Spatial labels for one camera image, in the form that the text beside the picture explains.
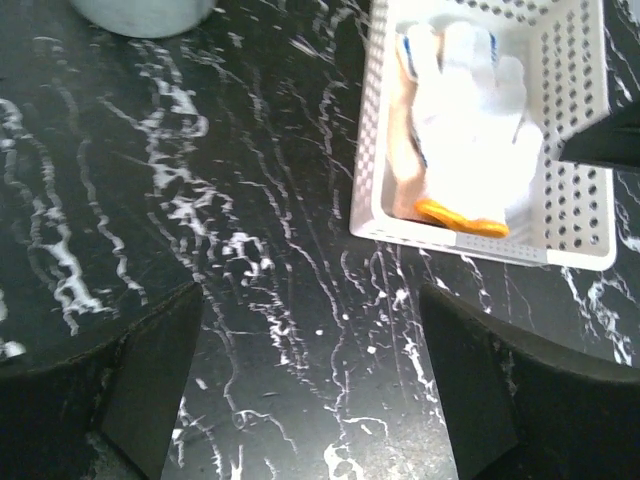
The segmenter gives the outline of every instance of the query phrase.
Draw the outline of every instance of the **white plastic basket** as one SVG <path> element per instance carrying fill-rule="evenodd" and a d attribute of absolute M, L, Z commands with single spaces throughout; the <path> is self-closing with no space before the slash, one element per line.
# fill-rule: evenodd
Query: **white plastic basket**
<path fill-rule="evenodd" d="M 602 0 L 373 0 L 363 82 L 351 232 L 360 237 L 521 265 L 605 270 L 616 257 L 610 169 L 557 161 L 562 139 L 609 113 Z M 395 32 L 452 18 L 489 27 L 527 69 L 529 109 L 545 135 L 524 209 L 494 240 L 394 218 L 386 158 Z"/>

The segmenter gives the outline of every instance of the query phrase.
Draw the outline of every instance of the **black object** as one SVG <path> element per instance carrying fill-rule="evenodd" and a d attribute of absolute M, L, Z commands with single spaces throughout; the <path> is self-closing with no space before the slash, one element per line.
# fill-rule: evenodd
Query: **black object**
<path fill-rule="evenodd" d="M 640 102 L 574 134 L 560 160 L 637 171 L 640 168 Z"/>
<path fill-rule="evenodd" d="M 435 286 L 420 308 L 460 480 L 640 478 L 640 371 Z"/>
<path fill-rule="evenodd" d="M 202 310 L 189 284 L 145 318 L 0 363 L 0 478 L 93 478 L 93 436 L 139 478 L 159 479 Z"/>

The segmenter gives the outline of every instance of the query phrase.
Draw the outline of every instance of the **gray pot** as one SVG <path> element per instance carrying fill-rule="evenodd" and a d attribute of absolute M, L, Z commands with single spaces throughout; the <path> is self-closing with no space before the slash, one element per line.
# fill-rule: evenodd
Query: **gray pot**
<path fill-rule="evenodd" d="M 216 0 L 71 0 L 89 21 L 134 38 L 164 38 L 204 20 Z"/>

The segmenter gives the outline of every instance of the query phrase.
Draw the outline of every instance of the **table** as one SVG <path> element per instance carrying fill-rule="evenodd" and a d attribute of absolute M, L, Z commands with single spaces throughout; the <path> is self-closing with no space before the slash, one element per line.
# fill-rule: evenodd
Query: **table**
<path fill-rule="evenodd" d="M 612 108 L 640 32 L 607 4 Z M 64 0 L 0 6 L 0 342 L 47 348 L 189 280 L 207 312 L 166 479 L 448 479 L 417 310 L 435 282 L 546 338 L 636 365 L 640 182 L 619 254 L 522 268 L 348 233 L 368 2 L 221 0 L 127 40 Z"/>

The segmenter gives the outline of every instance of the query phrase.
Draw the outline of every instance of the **perforated basket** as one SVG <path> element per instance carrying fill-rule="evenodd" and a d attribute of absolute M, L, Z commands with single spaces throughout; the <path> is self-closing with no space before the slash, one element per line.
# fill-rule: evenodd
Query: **perforated basket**
<path fill-rule="evenodd" d="M 609 113 L 602 0 L 373 0 L 351 232 L 360 237 L 522 265 L 605 270 L 616 257 L 611 170 L 557 161 L 562 140 Z M 525 207 L 504 240 L 395 218 L 386 157 L 395 32 L 417 21 L 490 28 L 527 71 L 529 110 L 545 144 Z"/>

